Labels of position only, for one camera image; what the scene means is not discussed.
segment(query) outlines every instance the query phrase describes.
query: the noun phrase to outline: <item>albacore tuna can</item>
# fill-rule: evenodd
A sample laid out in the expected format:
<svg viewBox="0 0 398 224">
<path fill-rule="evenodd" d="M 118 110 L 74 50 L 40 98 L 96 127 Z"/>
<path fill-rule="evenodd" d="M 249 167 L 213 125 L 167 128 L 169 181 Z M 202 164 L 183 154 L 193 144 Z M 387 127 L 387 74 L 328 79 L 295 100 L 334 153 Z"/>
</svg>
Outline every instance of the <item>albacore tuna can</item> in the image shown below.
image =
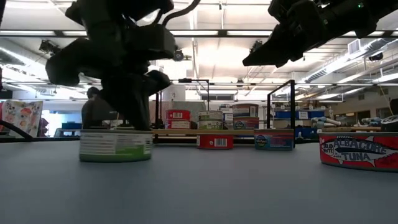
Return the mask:
<svg viewBox="0 0 398 224">
<path fill-rule="evenodd" d="M 222 111 L 200 111 L 198 112 L 198 121 L 222 121 Z"/>
<path fill-rule="evenodd" d="M 172 119 L 166 120 L 165 129 L 191 129 L 191 121 Z"/>
<path fill-rule="evenodd" d="M 223 122 L 222 121 L 199 121 L 198 129 L 222 130 Z"/>
<path fill-rule="evenodd" d="M 258 117 L 259 116 L 259 105 L 252 103 L 236 104 L 232 106 L 233 114 L 235 118 L 238 117 Z"/>
<path fill-rule="evenodd" d="M 323 164 L 398 172 L 397 133 L 319 133 Z"/>
<path fill-rule="evenodd" d="M 134 162 L 151 158 L 152 132 L 81 130 L 79 158 L 83 162 Z"/>
<path fill-rule="evenodd" d="M 231 134 L 201 134 L 197 136 L 198 149 L 232 149 L 234 136 Z"/>
<path fill-rule="evenodd" d="M 191 111 L 189 110 L 167 110 L 166 111 L 166 119 L 182 119 L 182 120 L 191 120 Z"/>
<path fill-rule="evenodd" d="M 259 128 L 259 118 L 234 118 L 235 130 L 253 130 Z"/>
<path fill-rule="evenodd" d="M 266 151 L 291 151 L 294 148 L 294 130 L 254 130 L 254 147 Z"/>
</svg>

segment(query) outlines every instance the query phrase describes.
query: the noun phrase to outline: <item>red label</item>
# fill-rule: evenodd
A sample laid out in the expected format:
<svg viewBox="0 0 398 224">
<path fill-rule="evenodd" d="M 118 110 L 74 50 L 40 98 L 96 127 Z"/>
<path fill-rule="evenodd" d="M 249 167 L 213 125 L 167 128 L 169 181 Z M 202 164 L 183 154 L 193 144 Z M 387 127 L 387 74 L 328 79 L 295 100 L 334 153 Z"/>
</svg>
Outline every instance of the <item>red label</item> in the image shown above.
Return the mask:
<svg viewBox="0 0 398 224">
<path fill-rule="evenodd" d="M 398 136 L 320 136 L 322 162 L 398 169 Z"/>
</svg>

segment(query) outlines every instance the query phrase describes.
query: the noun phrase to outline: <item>green label can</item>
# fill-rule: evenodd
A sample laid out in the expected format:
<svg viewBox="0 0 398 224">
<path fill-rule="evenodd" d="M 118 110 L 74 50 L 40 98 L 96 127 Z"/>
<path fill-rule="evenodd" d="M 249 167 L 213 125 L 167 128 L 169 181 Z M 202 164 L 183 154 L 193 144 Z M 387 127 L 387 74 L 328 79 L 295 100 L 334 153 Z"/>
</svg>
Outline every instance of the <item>green label can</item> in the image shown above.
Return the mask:
<svg viewBox="0 0 398 224">
<path fill-rule="evenodd" d="M 152 133 L 148 131 L 82 130 L 80 160 L 132 162 L 150 159 Z"/>
</svg>

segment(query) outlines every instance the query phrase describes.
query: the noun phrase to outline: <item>blue can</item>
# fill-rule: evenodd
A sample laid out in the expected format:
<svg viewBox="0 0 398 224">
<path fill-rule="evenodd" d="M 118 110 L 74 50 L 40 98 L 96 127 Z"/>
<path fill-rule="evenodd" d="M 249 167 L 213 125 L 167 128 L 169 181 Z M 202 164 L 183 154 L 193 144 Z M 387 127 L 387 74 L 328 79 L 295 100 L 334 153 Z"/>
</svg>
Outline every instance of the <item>blue can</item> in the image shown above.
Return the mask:
<svg viewBox="0 0 398 224">
<path fill-rule="evenodd" d="M 294 130 L 254 130 L 254 146 L 257 150 L 291 151 L 294 148 Z"/>
</svg>

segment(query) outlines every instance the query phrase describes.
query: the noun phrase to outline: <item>table surface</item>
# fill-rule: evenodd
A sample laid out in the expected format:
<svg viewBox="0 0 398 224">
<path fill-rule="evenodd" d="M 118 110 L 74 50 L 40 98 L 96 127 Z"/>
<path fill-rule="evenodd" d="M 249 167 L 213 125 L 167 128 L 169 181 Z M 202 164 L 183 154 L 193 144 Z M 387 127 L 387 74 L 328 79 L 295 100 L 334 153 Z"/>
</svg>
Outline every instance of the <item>table surface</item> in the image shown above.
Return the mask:
<svg viewBox="0 0 398 224">
<path fill-rule="evenodd" d="M 0 144 L 0 223 L 398 223 L 398 174 L 323 165 L 317 144 L 120 164 L 79 162 L 78 147 Z"/>
</svg>

